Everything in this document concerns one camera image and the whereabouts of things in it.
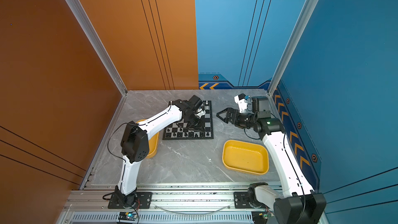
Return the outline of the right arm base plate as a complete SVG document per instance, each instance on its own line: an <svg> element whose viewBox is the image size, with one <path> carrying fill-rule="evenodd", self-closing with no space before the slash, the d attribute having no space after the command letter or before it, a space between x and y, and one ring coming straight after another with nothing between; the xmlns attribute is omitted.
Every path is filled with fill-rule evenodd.
<svg viewBox="0 0 398 224"><path fill-rule="evenodd" d="M249 192L234 192L234 206L237 209L253 208L253 209L271 209L273 204L266 205L257 200L256 196Z"/></svg>

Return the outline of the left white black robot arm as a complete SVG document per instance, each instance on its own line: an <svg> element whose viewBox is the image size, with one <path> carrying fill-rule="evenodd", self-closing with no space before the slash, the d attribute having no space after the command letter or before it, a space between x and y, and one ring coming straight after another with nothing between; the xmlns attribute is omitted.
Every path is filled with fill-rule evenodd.
<svg viewBox="0 0 398 224"><path fill-rule="evenodd" d="M204 131L205 115L203 101L196 95L189 100L175 100L160 113L140 122L126 124L121 140L123 167L114 195L124 208L134 208L138 202L136 196L137 177L141 162L149 154L149 140L162 129L176 121L183 120L188 129Z"/></svg>

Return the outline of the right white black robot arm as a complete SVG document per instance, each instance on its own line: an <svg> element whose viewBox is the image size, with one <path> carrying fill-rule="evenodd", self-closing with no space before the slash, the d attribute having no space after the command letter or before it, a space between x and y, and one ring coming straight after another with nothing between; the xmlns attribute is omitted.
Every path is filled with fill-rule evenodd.
<svg viewBox="0 0 398 224"><path fill-rule="evenodd" d="M267 97L239 94L234 99L239 106L237 110L228 107L216 116L243 130L253 129L262 144L226 141L222 154L225 167L263 175L268 171L268 160L272 159L282 185L282 190L276 191L267 183L250 184L246 194L248 203L235 194L235 207L263 208L280 224L318 223L326 207L326 199L322 193L314 191L304 176L283 122L269 111Z"/></svg>

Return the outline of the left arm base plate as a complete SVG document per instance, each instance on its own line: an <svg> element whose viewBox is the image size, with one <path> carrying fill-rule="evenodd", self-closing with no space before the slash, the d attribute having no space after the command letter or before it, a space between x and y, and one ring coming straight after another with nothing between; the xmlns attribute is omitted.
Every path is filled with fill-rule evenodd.
<svg viewBox="0 0 398 224"><path fill-rule="evenodd" d="M152 192L133 192L124 196L113 192L108 204L108 209L149 209L152 195Z"/></svg>

